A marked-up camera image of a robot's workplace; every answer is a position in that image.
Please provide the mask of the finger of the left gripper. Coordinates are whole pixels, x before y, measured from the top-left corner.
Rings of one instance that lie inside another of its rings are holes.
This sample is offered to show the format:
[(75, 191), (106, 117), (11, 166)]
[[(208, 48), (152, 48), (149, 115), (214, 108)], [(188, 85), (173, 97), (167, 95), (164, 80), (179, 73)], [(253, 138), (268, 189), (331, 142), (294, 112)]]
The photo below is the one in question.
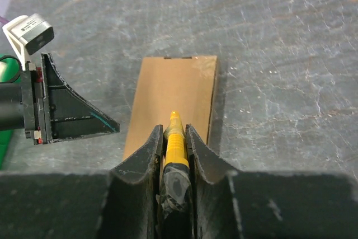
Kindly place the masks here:
[(43, 142), (62, 142), (118, 133), (120, 124), (80, 96), (60, 75), (52, 55), (41, 55)]

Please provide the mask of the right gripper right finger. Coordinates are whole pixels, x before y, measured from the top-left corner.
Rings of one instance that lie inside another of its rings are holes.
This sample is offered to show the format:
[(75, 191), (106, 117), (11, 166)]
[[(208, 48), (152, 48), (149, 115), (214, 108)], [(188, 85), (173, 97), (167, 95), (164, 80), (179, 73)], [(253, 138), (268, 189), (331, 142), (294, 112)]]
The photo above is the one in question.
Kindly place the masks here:
[(357, 181), (336, 172), (241, 171), (186, 127), (196, 238), (356, 238)]

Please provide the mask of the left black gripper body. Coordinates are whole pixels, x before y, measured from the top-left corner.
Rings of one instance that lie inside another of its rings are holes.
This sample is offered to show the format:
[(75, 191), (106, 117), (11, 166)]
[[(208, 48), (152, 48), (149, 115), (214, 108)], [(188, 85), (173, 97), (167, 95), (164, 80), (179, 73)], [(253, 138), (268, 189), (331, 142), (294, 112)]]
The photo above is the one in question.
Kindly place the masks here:
[(17, 71), (12, 77), (1, 82), (1, 131), (23, 129), (25, 137), (34, 144), (47, 144), (48, 131), (45, 117), (46, 61), (47, 54), (41, 55), (41, 66), (31, 62), (22, 69), (20, 60), (10, 55), (1, 57), (15, 62)]

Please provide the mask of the yellow utility knife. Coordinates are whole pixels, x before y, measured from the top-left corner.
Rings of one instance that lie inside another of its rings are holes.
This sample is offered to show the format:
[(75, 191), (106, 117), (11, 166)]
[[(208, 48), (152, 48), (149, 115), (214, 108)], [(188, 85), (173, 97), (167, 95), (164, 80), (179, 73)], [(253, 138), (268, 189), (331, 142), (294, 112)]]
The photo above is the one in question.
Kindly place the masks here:
[(158, 237), (193, 238), (192, 185), (185, 132), (180, 114), (172, 111), (164, 131), (162, 178), (158, 196)]

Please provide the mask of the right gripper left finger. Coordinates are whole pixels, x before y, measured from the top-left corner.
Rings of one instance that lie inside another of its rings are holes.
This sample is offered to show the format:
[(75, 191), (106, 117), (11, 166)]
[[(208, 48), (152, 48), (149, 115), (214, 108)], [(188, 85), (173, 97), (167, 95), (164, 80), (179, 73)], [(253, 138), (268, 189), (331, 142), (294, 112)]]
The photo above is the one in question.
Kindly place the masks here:
[(156, 238), (163, 128), (111, 170), (1, 173), (2, 238)]

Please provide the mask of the brown cardboard box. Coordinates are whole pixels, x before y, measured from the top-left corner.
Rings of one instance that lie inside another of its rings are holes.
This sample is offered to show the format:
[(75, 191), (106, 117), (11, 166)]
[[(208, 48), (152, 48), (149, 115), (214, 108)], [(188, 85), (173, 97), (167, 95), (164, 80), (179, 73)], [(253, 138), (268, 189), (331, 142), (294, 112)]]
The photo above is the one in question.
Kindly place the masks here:
[(132, 171), (147, 170), (156, 149), (139, 149), (156, 125), (170, 125), (172, 114), (183, 126), (192, 125), (204, 142), (208, 140), (218, 70), (214, 55), (143, 59), (124, 151)]

